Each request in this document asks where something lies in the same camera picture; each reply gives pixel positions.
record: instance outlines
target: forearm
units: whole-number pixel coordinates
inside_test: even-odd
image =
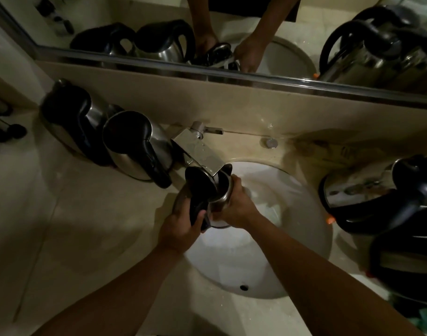
[[[271,0],[267,10],[259,21],[254,36],[269,44],[276,34],[281,23],[287,18],[290,11],[299,0]]]
[[[187,0],[195,36],[213,32],[209,14],[209,0]]]
[[[421,335],[387,302],[264,217],[247,229],[313,336]]]
[[[34,336],[134,335],[181,254],[155,248],[120,277],[71,305]]]

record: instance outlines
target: mirror frame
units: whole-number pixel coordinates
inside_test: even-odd
[[[192,66],[188,64],[169,63],[133,57],[108,56],[80,50],[38,45],[24,31],[16,20],[0,4],[0,27],[17,43],[32,59],[44,62],[80,64],[98,68],[119,69],[155,74],[176,78],[187,78],[224,84],[235,84],[246,87],[278,90],[288,93],[316,95],[331,98],[343,98],[361,102],[373,102],[387,105],[427,109],[427,96],[412,93],[401,93],[381,89],[372,89],[345,84],[334,84],[310,79],[266,76],[255,73],[240,73],[218,68]]]

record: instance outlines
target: person's left hand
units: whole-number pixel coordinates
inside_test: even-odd
[[[251,34],[234,51],[234,57],[240,62],[240,70],[255,73],[262,62],[267,44],[258,36]]]
[[[201,210],[196,222],[190,225],[190,199],[186,198],[180,212],[169,215],[159,231],[158,245],[176,250],[180,254],[186,252],[201,234],[201,225],[206,211]]]

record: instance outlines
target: hand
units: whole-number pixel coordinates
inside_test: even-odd
[[[190,226],[190,199],[186,198],[180,212],[169,215],[159,231],[158,246],[171,248],[183,254],[201,233],[201,225],[206,211],[201,210],[196,222]]]
[[[251,34],[244,39],[234,51],[234,57],[240,62],[240,70],[255,73],[262,62],[267,44],[259,37]]]
[[[235,228],[244,228],[256,217],[261,216],[255,204],[244,192],[241,179],[236,175],[231,176],[234,180],[234,188],[229,199],[229,205],[221,212],[212,214],[213,220],[224,220]]]
[[[212,30],[198,35],[195,34],[195,42],[196,54],[198,56],[203,56],[218,43],[218,38]]]

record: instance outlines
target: person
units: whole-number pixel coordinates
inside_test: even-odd
[[[421,336],[412,323],[356,279],[262,216],[239,177],[214,219],[245,229],[261,247],[313,336]],[[190,200],[165,219],[151,253],[104,287],[53,317],[34,336],[130,336],[145,320],[164,279],[200,235],[205,211],[189,220]]]
[[[193,31],[195,34],[196,51],[198,55],[205,54],[215,44],[218,38],[212,28],[209,14],[209,0],[187,0],[192,15]],[[245,4],[257,4],[257,0],[240,0],[241,7]],[[272,41],[281,23],[299,0],[270,0],[266,11],[251,35],[244,39],[235,49],[234,57],[239,60],[242,72],[254,73],[260,65],[267,45]]]

